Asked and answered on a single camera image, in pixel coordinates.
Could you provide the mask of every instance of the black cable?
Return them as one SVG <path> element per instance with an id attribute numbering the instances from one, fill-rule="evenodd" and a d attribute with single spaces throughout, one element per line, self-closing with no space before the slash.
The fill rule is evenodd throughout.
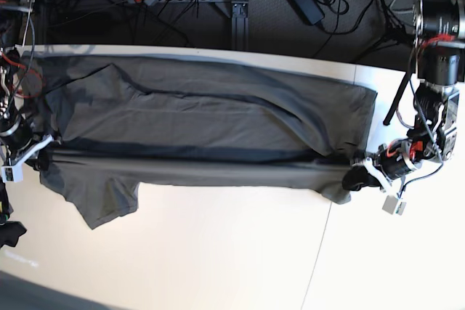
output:
<path id="1" fill-rule="evenodd" d="M 381 51 L 381 50 L 385 50 L 385 49 L 388 49 L 390 47 L 394 47 L 394 46 L 398 46 L 400 45 L 400 43 L 393 43 L 393 44 L 389 44 L 389 45 L 386 45 L 386 46 L 382 46 L 382 47 L 372 47 L 370 48 L 368 51 L 364 52 L 362 56 L 359 56 L 358 58 L 354 59 L 353 61 L 351 61 L 351 63 L 357 63 L 359 62 L 362 58 L 365 58 L 367 57 L 368 55 L 370 54 L 373 54 L 375 52 L 378 52 L 378 51 Z"/>
<path id="2" fill-rule="evenodd" d="M 333 33 L 335 33 L 337 31 L 337 28 L 339 27 L 339 18 L 341 17 L 341 0 L 339 0 L 339 4 L 338 4 L 338 9 L 337 9 L 337 12 L 336 12 L 336 25 L 334 26 L 334 30 L 333 30 Z M 331 38 L 333 38 L 333 34 L 331 34 L 327 39 L 326 41 L 323 43 L 323 45 L 320 46 L 320 48 L 316 51 L 316 53 L 313 54 L 312 58 L 316 58 L 318 56 L 318 54 L 320 52 L 322 52 L 322 50 L 326 47 L 326 45 L 328 45 L 329 41 L 331 40 Z"/>
<path id="3" fill-rule="evenodd" d="M 336 0 L 323 0 L 322 2 L 318 1 L 318 3 L 328 7 L 328 9 L 330 9 L 330 11 L 333 12 L 335 15 L 345 15 L 350 10 L 349 2 L 347 0 L 339 0 L 339 1 L 342 1 L 344 3 L 344 9 L 342 11 L 339 6 L 338 6 L 337 11 L 333 9 L 333 4 L 336 2 Z"/>
<path id="4" fill-rule="evenodd" d="M 194 1 L 190 1 L 189 4 L 187 4 L 187 6 L 176 16 L 176 18 L 171 21 L 169 24 L 170 26 L 173 26 L 174 24 L 176 24 L 176 22 L 187 12 L 189 11 L 193 6 L 195 5 L 195 2 Z M 152 43 L 156 43 L 157 41 L 161 41 L 161 39 L 163 38 L 163 35 L 167 32 L 168 28 L 165 28 L 160 34 L 158 34 L 158 36 L 152 41 Z"/>
<path id="5" fill-rule="evenodd" d="M 374 3 L 374 0 L 370 0 L 368 2 L 368 4 L 363 8 L 362 12 L 360 13 L 360 15 L 358 16 L 357 20 L 355 21 L 355 24 L 353 25 L 353 27 L 350 29 L 350 30 L 347 30 L 345 32 L 335 32 L 335 33 L 332 33 L 328 30 L 326 30 L 324 28 L 324 25 L 322 23 L 319 23 L 317 25 L 317 28 L 320 29 L 322 32 L 328 34 L 328 35 L 333 35 L 333 36 L 344 36 L 344 35 L 347 35 L 347 34 L 351 34 L 351 33 L 354 33 L 360 26 L 363 18 L 365 17 L 365 14 L 366 12 L 368 11 L 368 9 L 371 7 L 371 5 Z"/>
<path id="6" fill-rule="evenodd" d="M 184 14 L 186 14 L 186 13 L 187 13 L 191 8 L 193 8 L 195 5 L 196 5 L 196 17 L 199 18 L 200 4 L 201 4 L 201 3 L 200 3 L 199 0 L 193 0 L 193 1 L 191 1 L 190 3 L 192 3 L 192 2 L 193 2 L 193 4 L 192 4 L 191 6 L 187 5 L 186 9 L 184 9 L 184 10 L 182 11 L 182 13 L 179 14 L 178 17 L 177 17 L 175 20 L 173 20 L 173 21 L 171 22 L 171 25 L 175 24 Z"/>
<path id="7" fill-rule="evenodd" d="M 395 41 L 397 44 L 406 44 L 410 47 L 413 46 L 413 37 L 407 34 L 407 30 L 405 28 L 404 23 L 401 20 L 399 20 L 395 13 L 386 5 L 385 0 L 379 0 L 379 3 L 381 5 L 380 11 L 382 12 L 384 17 L 384 32 L 382 36 L 374 44 L 372 44 L 367 49 L 363 50 L 362 53 L 356 56 L 356 58 L 354 58 L 351 61 L 352 63 L 360 61 L 367 54 L 371 54 L 373 52 L 378 51 L 380 45 L 385 44 L 389 41 Z M 403 89 L 405 89 L 407 82 L 407 80 L 403 81 Z M 392 114 L 392 110 L 389 111 L 389 114 L 390 118 L 392 118 L 392 116 L 394 115 Z"/>
<path id="8" fill-rule="evenodd" d="M 111 5 L 107 6 L 107 7 L 103 7 L 103 8 L 100 8 L 100 9 L 96 9 L 94 11 L 91 11 L 91 12 L 87 12 L 85 15 L 82 15 L 78 18 L 74 18 L 72 20 L 69 20 L 69 21 L 65 21 L 65 22 L 61 22 L 61 23 L 55 23 L 53 25 L 49 25 L 48 28 L 53 28 L 53 27 L 60 27 L 61 25 L 67 25 L 68 23 L 72 23 L 72 22 L 75 22 L 75 21 L 79 21 L 80 19 L 82 18 L 85 18 L 87 16 L 90 16 L 92 14 L 95 14 L 97 12 L 101 12 L 101 11 L 105 11 L 106 9 L 110 9 L 111 7 L 115 7 L 115 6 L 118 6 L 118 5 L 121 5 L 123 3 L 127 3 L 127 0 L 124 0 L 124 1 L 120 1 L 118 3 L 115 3 L 113 2 Z"/>
<path id="9" fill-rule="evenodd" d="M 122 7 L 121 10 L 123 12 L 124 20 L 128 25 L 129 35 L 131 36 L 131 43 L 134 45 L 134 42 L 136 41 L 136 30 L 131 26 L 131 19 L 126 12 L 126 7 Z"/>
<path id="10" fill-rule="evenodd" d="M 160 16 L 161 13 L 165 10 L 165 8 L 168 6 L 169 2 L 171 0 L 167 0 L 166 3 L 163 5 L 163 7 L 161 8 L 160 12 L 157 14 L 157 16 Z"/>
<path id="11" fill-rule="evenodd" d="M 169 28 L 170 30 L 172 30 L 173 32 L 177 33 L 179 36 L 183 37 L 183 39 L 185 40 L 186 44 L 188 44 L 189 46 L 191 47 L 195 47 L 195 45 L 189 40 L 189 37 L 187 36 L 186 33 L 182 32 L 181 30 L 177 29 L 176 27 L 174 27 L 173 25 L 170 25 L 168 22 L 166 22 L 165 20 L 162 20 L 161 18 L 159 18 L 156 14 L 154 14 L 147 5 L 145 5 L 145 7 L 147 8 L 147 13 L 150 15 L 150 17 L 155 20 L 156 22 L 159 22 L 161 23 L 162 25 L 165 25 L 167 28 Z"/>
<path id="12" fill-rule="evenodd" d="M 407 183 L 405 183 L 401 189 L 401 192 L 399 194 L 399 198 L 401 199 L 402 198 L 402 195 L 403 193 L 405 192 L 405 190 L 407 189 L 407 186 L 410 184 L 410 183 L 414 183 L 415 181 L 421 181 L 423 179 L 428 179 L 429 177 L 433 177 L 435 174 L 437 174 L 439 171 L 442 170 L 442 168 L 444 167 L 444 163 L 441 163 L 440 166 L 437 168 L 436 171 L 434 172 L 431 172 L 430 174 L 427 174 L 426 176 L 422 176 L 422 177 L 419 177 L 419 178 L 415 178 L 415 179 L 411 179 L 410 181 L 408 181 Z"/>

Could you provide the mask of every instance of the gray floor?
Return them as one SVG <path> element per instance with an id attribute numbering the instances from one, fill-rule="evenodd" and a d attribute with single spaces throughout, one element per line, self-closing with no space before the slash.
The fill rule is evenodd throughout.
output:
<path id="1" fill-rule="evenodd" d="M 347 0 L 350 10 L 339 19 L 340 31 L 350 29 L 369 0 Z M 396 7 L 412 7 L 414 0 L 398 0 Z M 185 8 L 184 4 L 170 4 L 161 17 L 170 22 Z M 411 23 L 412 15 L 401 17 Z M 333 30 L 336 15 L 327 11 L 323 20 L 327 30 Z M 136 44 L 183 46 L 185 41 L 176 33 L 168 31 L 164 38 L 157 39 L 164 26 L 140 20 Z M 253 52 L 283 54 L 296 57 L 311 57 L 328 38 L 317 28 L 304 25 L 288 5 L 286 0 L 251 0 L 249 7 L 250 39 L 249 48 Z M 209 4 L 201 4 L 188 12 L 176 27 L 185 32 L 196 47 L 208 49 L 230 48 L 230 21 Z M 83 35 L 63 36 L 55 33 L 55 42 L 71 44 L 130 44 L 128 26 L 121 24 L 112 27 L 102 36 Z M 326 48 L 318 55 L 322 60 L 350 62 L 364 48 L 372 44 L 383 32 L 384 22 L 377 4 L 367 11 L 356 32 L 345 36 L 334 36 Z M 384 68 L 404 70 L 409 49 L 396 46 L 366 57 L 360 63 Z"/>

